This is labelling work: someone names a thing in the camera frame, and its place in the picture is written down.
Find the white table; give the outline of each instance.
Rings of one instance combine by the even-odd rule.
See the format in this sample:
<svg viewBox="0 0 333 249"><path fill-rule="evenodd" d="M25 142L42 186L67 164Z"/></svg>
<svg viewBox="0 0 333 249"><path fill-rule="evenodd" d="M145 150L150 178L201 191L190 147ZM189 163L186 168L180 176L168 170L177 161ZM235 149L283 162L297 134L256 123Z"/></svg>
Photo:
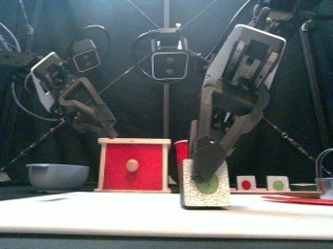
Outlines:
<svg viewBox="0 0 333 249"><path fill-rule="evenodd" d="M256 195L232 196L225 210L186 210L177 194L77 192L0 201L0 210L7 234L333 240L333 206Z"/></svg>

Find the wooden box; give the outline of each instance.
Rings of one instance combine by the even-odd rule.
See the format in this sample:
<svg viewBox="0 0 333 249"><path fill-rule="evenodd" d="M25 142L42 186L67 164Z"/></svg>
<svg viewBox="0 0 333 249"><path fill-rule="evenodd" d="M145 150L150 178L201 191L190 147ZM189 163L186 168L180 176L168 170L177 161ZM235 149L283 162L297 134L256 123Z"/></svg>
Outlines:
<svg viewBox="0 0 333 249"><path fill-rule="evenodd" d="M101 138L98 192L170 193L169 139Z"/></svg>

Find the white block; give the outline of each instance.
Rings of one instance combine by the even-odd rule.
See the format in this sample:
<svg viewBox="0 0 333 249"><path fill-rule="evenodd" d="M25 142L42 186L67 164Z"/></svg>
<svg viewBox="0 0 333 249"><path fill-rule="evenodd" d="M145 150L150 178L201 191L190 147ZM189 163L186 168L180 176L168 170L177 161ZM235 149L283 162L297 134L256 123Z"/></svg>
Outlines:
<svg viewBox="0 0 333 249"><path fill-rule="evenodd" d="M237 176L237 190L239 191L255 191L257 189L257 181L255 175L239 175Z"/></svg>
<svg viewBox="0 0 333 249"><path fill-rule="evenodd" d="M291 191L288 176L267 176L267 189L269 191Z"/></svg>

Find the cable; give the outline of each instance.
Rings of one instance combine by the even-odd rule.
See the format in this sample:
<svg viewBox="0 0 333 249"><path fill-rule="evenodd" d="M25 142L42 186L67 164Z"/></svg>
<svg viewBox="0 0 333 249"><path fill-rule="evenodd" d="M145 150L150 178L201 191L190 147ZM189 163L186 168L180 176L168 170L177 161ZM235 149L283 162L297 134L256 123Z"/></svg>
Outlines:
<svg viewBox="0 0 333 249"><path fill-rule="evenodd" d="M130 49L130 56L132 56L132 60L133 60L133 63L134 63L134 67L140 70L140 72L142 74L145 74L150 79L154 79L153 76L145 71L145 69L141 67L140 65L140 62L138 62L138 57L137 57L137 47L138 47L138 44L140 42L146 39L148 37L149 38L154 38L161 32L158 30L150 30L149 32L141 34L133 45L132 45L132 49Z"/></svg>
<svg viewBox="0 0 333 249"><path fill-rule="evenodd" d="M11 32L11 30L7 28L7 26L5 25L3 22L0 22L0 26L5 28L5 30L9 32L9 34L11 35L14 41L15 41L15 44L17 44L17 51L18 52L22 52L22 47L21 47L21 43L17 39L17 36L14 35L14 33Z"/></svg>
<svg viewBox="0 0 333 249"><path fill-rule="evenodd" d="M86 31L91 30L91 29L98 29L98 30L101 30L101 31L105 33L106 37L108 37L109 49L108 49L106 54L105 54L103 57L102 57L102 61L103 61L103 60L106 59L106 57L110 55L112 49L113 49L113 43L112 43L112 36L110 36L110 33L109 33L108 29L106 29L102 25L89 25L89 26L83 27L83 29L82 29L82 30L77 33L77 35L74 36L74 38L73 38L73 40L71 40L71 44L70 44L70 46L69 46L69 50L67 50L66 55L65 55L65 58L67 58L69 55L70 55L71 47L73 47L73 45L74 45L74 43L75 43L78 37L82 36L83 33L85 33Z"/></svg>
<svg viewBox="0 0 333 249"><path fill-rule="evenodd" d="M241 18L243 14L249 10L251 7L253 7L255 5L255 2L259 2L259 0L249 0L244 6L241 7L241 9L239 10L239 12L236 13L232 21L229 22L224 32L223 32L223 35L214 45L214 48L212 49L212 51L209 52L208 56L206 56L206 59L209 59L209 57L213 55L214 51L217 48L220 48L229 36L229 33L232 31L232 29L235 28L235 23L239 22L239 19Z"/></svg>
<svg viewBox="0 0 333 249"><path fill-rule="evenodd" d="M49 121L49 122L58 122L61 121L61 119L49 119L49 118L45 118L45 117L41 117L39 115L34 114L33 112L30 112L25 106L22 105L21 101L19 101L19 98L17 96L17 83L15 81L13 82L13 94L14 94L14 98L15 98L15 102L17 104L19 105L19 107L30 114L33 115L35 118L43 120L43 121Z"/></svg>

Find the green object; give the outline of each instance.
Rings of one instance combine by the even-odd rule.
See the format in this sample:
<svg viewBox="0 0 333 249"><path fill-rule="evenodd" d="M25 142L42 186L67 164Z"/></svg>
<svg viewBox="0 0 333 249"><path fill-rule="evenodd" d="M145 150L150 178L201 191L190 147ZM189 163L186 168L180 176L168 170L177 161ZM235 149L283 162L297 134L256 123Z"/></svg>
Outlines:
<svg viewBox="0 0 333 249"><path fill-rule="evenodd" d="M276 191L283 191L284 190L284 183L281 181L275 181L273 188Z"/></svg>
<svg viewBox="0 0 333 249"><path fill-rule="evenodd" d="M209 183L196 183L196 186L201 193L213 194L219 188L219 179L214 175Z"/></svg>

